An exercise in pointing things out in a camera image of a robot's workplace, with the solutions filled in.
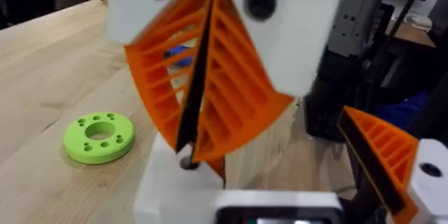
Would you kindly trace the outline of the white orange left gripper right finger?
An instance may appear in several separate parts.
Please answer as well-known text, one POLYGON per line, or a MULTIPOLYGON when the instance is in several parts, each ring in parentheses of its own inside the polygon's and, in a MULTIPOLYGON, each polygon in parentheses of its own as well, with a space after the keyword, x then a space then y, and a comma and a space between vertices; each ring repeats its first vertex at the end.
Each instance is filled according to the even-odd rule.
POLYGON ((447 222, 447 147, 345 106, 337 126, 385 208, 386 222, 447 222))

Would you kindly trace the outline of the finger of the white orange right gripper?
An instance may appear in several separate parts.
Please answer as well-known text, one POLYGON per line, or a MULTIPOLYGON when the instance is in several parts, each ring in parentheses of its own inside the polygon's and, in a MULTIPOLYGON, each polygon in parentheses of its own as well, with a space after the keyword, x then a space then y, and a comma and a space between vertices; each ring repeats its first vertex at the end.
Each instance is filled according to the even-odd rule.
POLYGON ((340 0, 212 0, 193 158, 212 161, 311 88, 340 0))
POLYGON ((108 0, 108 35, 121 43, 143 105, 174 148, 210 0, 108 0))

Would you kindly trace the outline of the bare white left gripper left finger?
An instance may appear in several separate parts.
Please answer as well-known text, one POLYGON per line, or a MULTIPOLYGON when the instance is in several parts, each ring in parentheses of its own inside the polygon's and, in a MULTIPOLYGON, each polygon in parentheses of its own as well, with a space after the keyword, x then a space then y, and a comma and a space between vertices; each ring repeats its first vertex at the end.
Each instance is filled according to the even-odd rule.
POLYGON ((207 164, 181 168, 192 152, 186 146, 176 154, 163 136, 154 139, 133 206, 138 224, 208 224, 214 222, 222 178, 207 164))

